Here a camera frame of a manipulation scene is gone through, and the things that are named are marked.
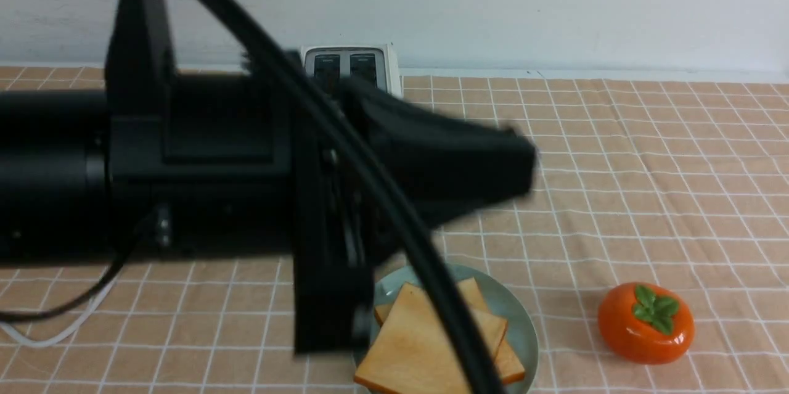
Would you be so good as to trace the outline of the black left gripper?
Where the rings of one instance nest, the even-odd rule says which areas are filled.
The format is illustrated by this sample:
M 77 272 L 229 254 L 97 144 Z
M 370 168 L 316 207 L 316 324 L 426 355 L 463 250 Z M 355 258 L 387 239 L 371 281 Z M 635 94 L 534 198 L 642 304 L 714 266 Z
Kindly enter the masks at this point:
M 298 353 L 357 351 L 372 319 L 353 175 L 267 73 L 175 73 L 108 57 L 113 236 L 137 259 L 293 257 Z

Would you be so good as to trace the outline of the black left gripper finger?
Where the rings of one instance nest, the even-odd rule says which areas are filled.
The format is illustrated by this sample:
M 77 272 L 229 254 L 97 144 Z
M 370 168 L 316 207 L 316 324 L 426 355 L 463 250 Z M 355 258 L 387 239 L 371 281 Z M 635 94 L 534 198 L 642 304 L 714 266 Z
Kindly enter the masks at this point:
M 430 230 L 532 189 L 536 147 L 513 129 L 431 112 L 356 77 L 345 80 L 345 115 Z

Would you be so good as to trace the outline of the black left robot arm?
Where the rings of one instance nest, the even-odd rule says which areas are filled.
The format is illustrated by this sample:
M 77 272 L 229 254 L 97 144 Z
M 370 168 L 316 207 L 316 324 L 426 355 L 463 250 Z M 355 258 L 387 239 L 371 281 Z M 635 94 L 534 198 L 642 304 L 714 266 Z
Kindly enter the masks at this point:
M 405 104 L 365 77 L 321 99 L 348 122 L 419 215 L 363 185 L 362 168 L 314 127 L 279 71 L 145 77 L 106 91 L 2 93 L 2 267 L 108 262 L 81 295 L 39 312 L 2 313 L 20 345 L 49 347 L 16 324 L 95 309 L 124 265 L 288 255 L 296 273 L 299 353 L 355 350 L 366 337 L 373 270 L 404 251 L 434 281 L 430 232 L 527 194 L 536 149 L 512 129 Z

